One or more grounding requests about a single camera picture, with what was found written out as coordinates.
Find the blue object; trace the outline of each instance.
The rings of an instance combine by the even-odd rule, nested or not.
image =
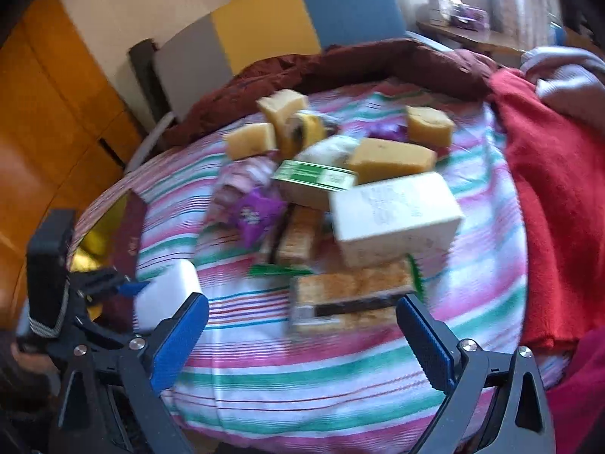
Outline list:
[[[150,281],[130,281],[128,283],[123,283],[118,288],[117,293],[124,297],[135,297],[150,283]]]
[[[193,297],[196,297],[196,299],[191,305],[187,306]],[[171,319],[178,322],[153,356],[149,381],[156,394],[159,395],[160,392],[172,387],[176,382],[208,323],[209,312],[210,305],[207,297],[202,294],[192,294]],[[156,330],[167,321],[170,320],[162,321]]]
[[[430,326],[412,305],[403,297],[397,303],[397,324],[408,340],[416,359],[427,376],[431,387],[449,394],[456,385],[454,359],[445,346],[437,339]]]
[[[304,0],[322,49],[406,37],[397,0]]]

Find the white box on desk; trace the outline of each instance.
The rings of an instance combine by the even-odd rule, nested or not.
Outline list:
[[[350,268],[410,252],[448,250],[464,214],[438,173],[330,193],[335,238]]]

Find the person's hand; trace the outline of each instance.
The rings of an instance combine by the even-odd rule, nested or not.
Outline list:
[[[47,354],[23,353],[16,343],[10,344],[10,351],[23,370],[39,374],[57,372],[57,368]]]

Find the green and white box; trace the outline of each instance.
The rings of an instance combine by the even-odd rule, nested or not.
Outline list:
[[[285,160],[273,174],[279,192],[289,203],[330,211],[330,193],[357,183],[357,175],[338,167]]]

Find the yellow sponge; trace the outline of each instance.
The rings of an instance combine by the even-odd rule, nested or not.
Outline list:
[[[275,127],[277,147],[284,159],[291,159],[297,153],[294,139],[286,127],[287,119],[301,109],[309,108],[306,95],[294,90],[279,90],[270,97],[262,97],[256,101],[259,110]]]
[[[408,139],[436,147],[449,147],[456,125],[442,110],[408,107]]]
[[[246,124],[225,135],[226,153],[231,160],[245,159],[275,150],[275,132],[271,123]]]
[[[420,145],[364,138],[349,158],[347,167],[357,173],[357,183],[362,185],[425,173],[435,167],[436,158],[435,152]]]

